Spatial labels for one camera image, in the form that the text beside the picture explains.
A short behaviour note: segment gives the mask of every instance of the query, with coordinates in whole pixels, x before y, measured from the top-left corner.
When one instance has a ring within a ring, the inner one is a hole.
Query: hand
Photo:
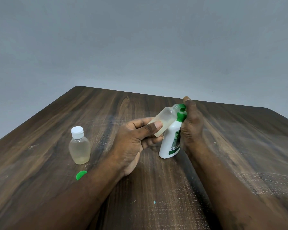
[[[184,97],[187,118],[181,125],[180,141],[182,148],[187,152],[188,148],[198,141],[203,140],[203,115],[197,109],[196,103],[189,97]]]
[[[153,118],[136,119],[120,126],[110,153],[121,163],[123,176],[129,175],[134,170],[143,149],[164,138],[154,136],[163,124],[161,121],[148,124]]]

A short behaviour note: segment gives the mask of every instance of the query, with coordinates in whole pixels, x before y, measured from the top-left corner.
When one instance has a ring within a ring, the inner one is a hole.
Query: green label
[[[169,151],[169,155],[176,153],[180,149],[180,130],[175,132],[174,141],[172,144],[171,151]]]

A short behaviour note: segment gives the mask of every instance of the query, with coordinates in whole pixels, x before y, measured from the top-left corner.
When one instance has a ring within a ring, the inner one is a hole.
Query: gray wall
[[[75,85],[288,118],[288,0],[0,0],[0,138]]]

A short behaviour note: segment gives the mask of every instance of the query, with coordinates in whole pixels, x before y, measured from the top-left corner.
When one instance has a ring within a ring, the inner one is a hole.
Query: white bottle
[[[156,137],[161,136],[161,134],[168,129],[168,127],[177,119],[177,113],[180,110],[178,104],[174,104],[172,107],[165,107],[159,114],[154,117],[148,124],[157,122],[160,120],[163,123],[162,128],[155,133]]]
[[[90,159],[91,144],[84,136],[83,128],[72,128],[72,140],[69,143],[69,152],[74,162],[78,165],[85,164]]]
[[[164,159],[175,156],[180,150],[180,127],[187,117],[187,113],[184,104],[179,104],[179,106],[180,111],[177,113],[176,121],[164,132],[164,139],[159,151],[159,156]]]

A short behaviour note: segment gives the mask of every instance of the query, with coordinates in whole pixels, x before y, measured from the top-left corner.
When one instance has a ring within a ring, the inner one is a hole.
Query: person's left hand
[[[110,153],[121,163],[123,175],[129,175],[138,164],[140,152],[162,141],[163,136],[154,136],[163,124],[161,121],[148,124],[154,117],[132,120],[120,126]]]

